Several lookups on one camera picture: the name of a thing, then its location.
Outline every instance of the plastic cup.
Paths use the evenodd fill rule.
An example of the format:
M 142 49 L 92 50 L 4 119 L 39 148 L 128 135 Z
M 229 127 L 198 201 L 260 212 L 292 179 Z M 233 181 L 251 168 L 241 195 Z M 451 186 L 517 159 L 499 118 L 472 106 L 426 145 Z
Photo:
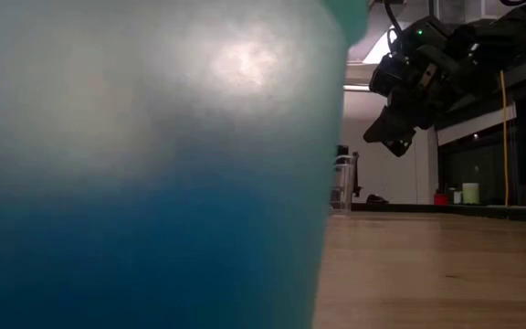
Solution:
M 308 328 L 353 0 L 0 0 L 0 328 Z

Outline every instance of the yellow cable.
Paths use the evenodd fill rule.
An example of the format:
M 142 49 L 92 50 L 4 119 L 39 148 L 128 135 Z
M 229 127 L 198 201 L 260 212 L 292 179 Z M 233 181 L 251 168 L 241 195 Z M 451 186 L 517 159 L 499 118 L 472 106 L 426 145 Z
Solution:
M 504 71 L 500 71 L 500 86 L 502 87 L 502 139 L 504 153 L 504 205 L 509 205 L 509 153 L 507 150 L 507 89 L 504 85 Z

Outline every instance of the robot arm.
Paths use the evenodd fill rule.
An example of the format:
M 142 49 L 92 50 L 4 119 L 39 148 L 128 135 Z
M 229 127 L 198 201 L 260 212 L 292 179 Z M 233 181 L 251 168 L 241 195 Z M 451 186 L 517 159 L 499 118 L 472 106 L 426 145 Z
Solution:
M 405 154 L 415 127 L 431 127 L 467 94 L 493 92 L 499 86 L 497 73 L 525 51 L 526 5 L 490 25 L 475 22 L 454 32 L 432 16 L 415 22 L 399 32 L 374 71 L 369 87 L 387 97 L 387 105 L 364 140 Z

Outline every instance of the wooden table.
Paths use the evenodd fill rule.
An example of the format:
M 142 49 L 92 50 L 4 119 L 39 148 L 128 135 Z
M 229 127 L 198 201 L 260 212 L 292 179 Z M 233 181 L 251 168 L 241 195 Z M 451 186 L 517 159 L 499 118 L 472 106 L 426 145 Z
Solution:
M 314 327 L 526 328 L 526 223 L 332 217 Z

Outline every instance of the red object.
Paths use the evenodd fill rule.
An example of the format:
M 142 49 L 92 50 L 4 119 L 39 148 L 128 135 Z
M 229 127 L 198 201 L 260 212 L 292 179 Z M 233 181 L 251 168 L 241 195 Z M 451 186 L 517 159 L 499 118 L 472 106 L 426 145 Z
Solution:
M 436 206 L 445 206 L 449 203 L 447 199 L 447 194 L 435 194 L 434 195 L 434 205 Z

